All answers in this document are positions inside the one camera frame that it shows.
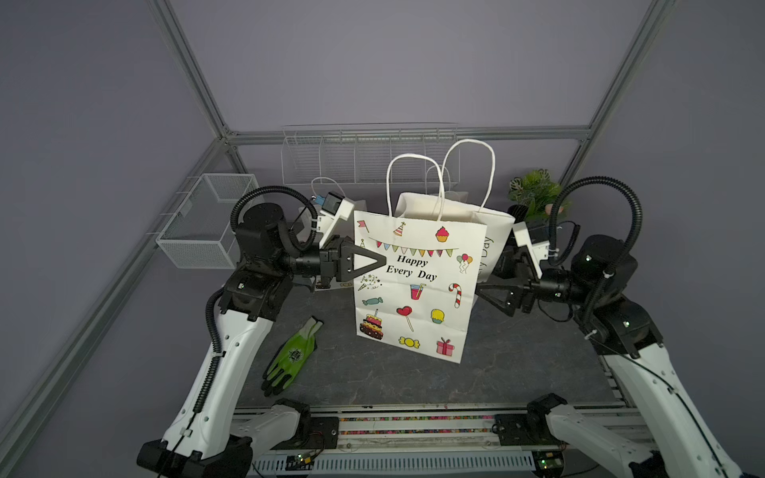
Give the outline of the white party paper bag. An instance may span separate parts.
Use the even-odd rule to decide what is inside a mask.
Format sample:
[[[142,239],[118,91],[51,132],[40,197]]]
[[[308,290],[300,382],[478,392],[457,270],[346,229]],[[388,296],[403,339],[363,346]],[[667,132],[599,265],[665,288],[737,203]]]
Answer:
[[[458,364],[476,286],[496,266],[515,218],[446,196],[445,163],[432,165],[436,194],[403,192],[385,213],[354,214],[355,244],[386,266],[355,279],[361,337]]]

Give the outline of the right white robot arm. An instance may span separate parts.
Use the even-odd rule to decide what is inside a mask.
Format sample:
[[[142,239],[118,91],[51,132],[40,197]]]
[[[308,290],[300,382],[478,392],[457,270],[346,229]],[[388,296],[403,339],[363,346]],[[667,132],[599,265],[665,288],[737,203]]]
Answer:
[[[630,252],[625,241],[594,235],[570,269],[544,268],[543,261],[554,259],[548,244],[514,232],[493,271],[504,282],[481,286],[478,294],[508,316],[529,313],[539,302],[567,305],[641,414],[653,445],[620,436],[558,394],[532,400],[516,422],[499,416],[494,430],[506,443],[524,435],[538,445],[571,445],[618,477],[741,477],[681,383],[657,325],[624,293],[638,266]]]

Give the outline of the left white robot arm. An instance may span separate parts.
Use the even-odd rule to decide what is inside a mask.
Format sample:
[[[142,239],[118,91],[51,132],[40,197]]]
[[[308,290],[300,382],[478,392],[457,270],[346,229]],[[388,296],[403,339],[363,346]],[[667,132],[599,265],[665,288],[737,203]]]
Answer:
[[[137,465],[159,477],[244,477],[255,457],[287,442],[304,443],[310,435],[310,408],[278,400],[249,422],[241,435],[231,431],[237,400],[249,370],[280,311],[301,280],[346,282],[386,261],[354,264],[362,249],[334,229],[349,219],[355,203],[327,197],[320,210],[305,202],[311,215],[309,237],[300,242],[275,203],[254,206],[241,199],[230,217],[240,261],[223,286],[205,304],[210,348],[173,423],[161,438],[149,441]]]

